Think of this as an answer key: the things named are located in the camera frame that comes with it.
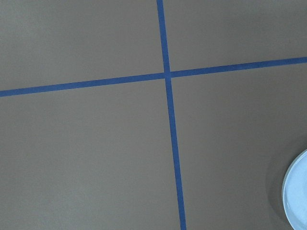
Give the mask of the light blue plate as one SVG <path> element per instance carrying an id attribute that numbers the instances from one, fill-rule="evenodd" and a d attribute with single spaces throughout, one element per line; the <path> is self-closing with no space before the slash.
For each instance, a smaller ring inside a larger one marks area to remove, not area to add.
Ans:
<path id="1" fill-rule="evenodd" d="M 287 220 L 294 230 L 307 228 L 307 151 L 288 167 L 283 179 L 282 202 Z"/>

